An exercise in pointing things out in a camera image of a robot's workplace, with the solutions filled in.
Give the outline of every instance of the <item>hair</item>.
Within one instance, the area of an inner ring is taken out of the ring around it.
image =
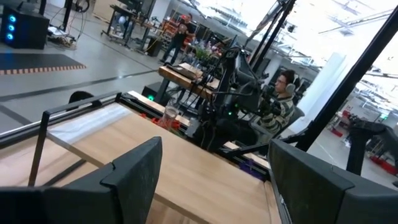
[[[280,73],[280,75],[283,75],[286,78],[286,84],[290,84],[290,83],[294,82],[295,71],[290,70],[290,69],[284,70],[283,72]]]

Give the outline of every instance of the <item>black pole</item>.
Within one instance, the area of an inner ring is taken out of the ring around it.
[[[326,105],[314,119],[313,124],[308,127],[305,136],[298,141],[296,147],[307,151],[312,143],[316,140],[323,128],[332,119],[338,108],[344,103],[348,95],[354,90],[355,85],[359,82],[368,68],[372,66],[386,45],[395,36],[398,30],[398,6],[394,9],[390,17],[380,28],[379,32],[374,36],[371,43],[362,53],[358,61],[354,64],[347,76],[340,83],[334,94],[328,100]]]
[[[279,19],[278,24],[276,25],[274,31],[272,32],[271,36],[269,37],[269,40],[267,41],[266,45],[264,46],[264,49],[260,53],[259,58],[257,59],[257,61],[255,62],[255,64],[252,67],[252,71],[254,73],[256,73],[257,70],[259,69],[260,64],[262,62],[262,58],[264,58],[266,56],[268,50],[271,48],[271,45],[274,42],[276,36],[278,35],[280,28],[284,25],[284,22],[286,21],[287,16],[292,11],[295,2],[296,2],[296,0],[290,0],[284,6],[285,8],[284,8],[284,13],[282,14],[282,17]]]
[[[42,0],[40,2],[39,14],[44,16],[45,5],[47,4],[47,0]]]
[[[65,11],[65,16],[63,17],[63,22],[62,22],[62,30],[64,32],[67,31],[68,20],[69,20],[69,16],[70,16],[70,11],[72,10],[73,0],[66,0],[65,4],[66,4],[67,9]]]
[[[257,47],[256,51],[255,51],[254,54],[251,56],[250,63],[249,63],[250,66],[253,65],[254,61],[256,60],[257,54],[259,54],[262,45],[263,45],[264,42],[266,41],[266,39],[267,39],[267,37],[268,37],[268,35],[269,35],[269,32],[271,32],[271,29],[272,29],[272,27],[275,25],[276,20],[278,20],[278,17],[280,16],[280,13],[281,13],[281,12],[282,12],[282,10],[279,10],[279,12],[278,12],[278,13],[275,15],[275,17],[272,19],[272,22],[271,22],[271,24],[269,25],[269,27],[268,27],[268,29],[267,29],[267,32],[266,32],[266,33],[264,34],[264,36],[262,37],[262,39],[261,39],[261,41],[260,41],[260,43],[259,43],[259,46]]]

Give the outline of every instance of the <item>man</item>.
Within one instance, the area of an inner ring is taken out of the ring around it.
[[[175,62],[175,59],[177,59],[178,53],[180,52],[180,49],[184,43],[184,40],[187,37],[194,37],[195,36],[195,30],[191,24],[192,20],[192,14],[188,13],[184,17],[184,20],[178,24],[177,30],[174,33],[174,36],[172,38],[172,41],[167,48],[166,52],[163,55],[163,58],[160,60],[161,63],[164,63],[167,60],[167,57],[169,56],[170,52],[174,49],[174,55],[171,60],[171,64],[173,65]]]
[[[247,146],[253,145],[258,142],[267,142],[277,134],[281,129],[286,127],[289,122],[289,119],[293,116],[294,113],[294,104],[292,101],[293,93],[291,88],[289,90],[288,85],[295,85],[295,72],[293,70],[286,70],[280,73],[278,79],[275,83],[275,91],[277,93],[277,102],[278,104],[278,112],[276,110],[269,110],[269,114],[262,117],[259,121],[259,124],[266,129],[272,136],[263,136],[260,139],[257,138],[257,134],[254,130],[249,126],[249,123],[246,121],[240,122],[240,131],[239,142],[244,143]]]

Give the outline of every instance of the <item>gray floor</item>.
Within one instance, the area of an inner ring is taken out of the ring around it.
[[[49,5],[46,16],[51,18],[58,11],[57,8]],[[60,24],[63,13],[55,16],[52,23]],[[78,35],[81,27],[80,17],[76,17],[72,25],[71,33]],[[54,91],[48,94],[34,95],[35,91],[51,88],[70,86],[80,83],[92,82],[110,77],[149,72],[159,67],[156,58],[141,55],[137,52],[108,41],[106,36],[100,36],[102,29],[107,24],[88,16],[83,35],[81,35],[76,50],[60,50],[52,45],[41,50],[14,50],[0,45],[0,52],[15,53],[44,53],[44,54],[65,54],[74,60],[87,66],[84,70],[70,70],[63,72],[33,73],[25,75],[3,75],[0,77],[0,98],[5,96],[26,93],[26,96],[17,97],[13,100],[0,101],[0,133],[22,126],[23,123],[38,121],[43,111],[61,106],[67,103],[71,93],[77,90],[85,90],[94,95],[111,91],[141,92],[147,84],[161,81],[157,72],[150,72],[144,75],[136,75],[130,78],[103,82],[96,85],[85,85],[81,88]],[[142,36],[144,29],[135,30],[137,36]],[[324,161],[345,168],[348,158],[348,148],[340,139],[329,131],[325,130],[312,145],[309,153]],[[368,159],[364,160],[363,177],[371,179],[379,184],[396,189],[391,182],[398,180],[397,177],[388,174]]]

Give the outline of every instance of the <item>office chair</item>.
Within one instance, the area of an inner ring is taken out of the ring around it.
[[[284,128],[281,128],[279,132],[277,132],[276,134],[268,132],[268,130],[259,125],[259,120],[261,119],[259,116],[253,116],[249,121],[249,125],[257,134],[258,138],[257,144],[266,143],[272,138],[278,138],[279,135],[286,130],[286,128],[288,128],[291,124],[293,124],[296,120],[298,120],[302,116],[304,116],[304,112],[300,108],[294,106],[293,116],[290,117],[287,125]]]

